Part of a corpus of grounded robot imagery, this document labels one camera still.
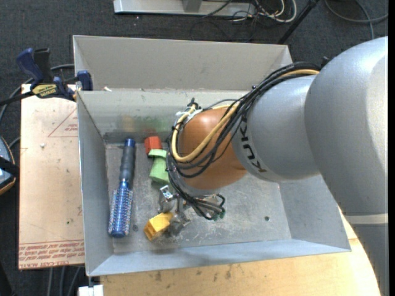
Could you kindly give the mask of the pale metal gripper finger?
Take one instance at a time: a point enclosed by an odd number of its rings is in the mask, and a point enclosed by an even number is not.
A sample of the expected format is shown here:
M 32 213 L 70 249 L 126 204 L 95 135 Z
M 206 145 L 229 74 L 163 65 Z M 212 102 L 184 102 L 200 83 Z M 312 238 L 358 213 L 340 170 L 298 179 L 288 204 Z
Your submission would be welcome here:
M 173 216 L 170 219 L 170 225 L 168 227 L 168 233 L 170 237 L 177 237 L 181 231 L 187 227 L 191 222 L 183 212 L 177 210 L 174 211 Z
M 174 208 L 175 198 L 172 194 L 172 191 L 169 185 L 164 185 L 159 189 L 159 212 L 167 213 L 170 212 Z

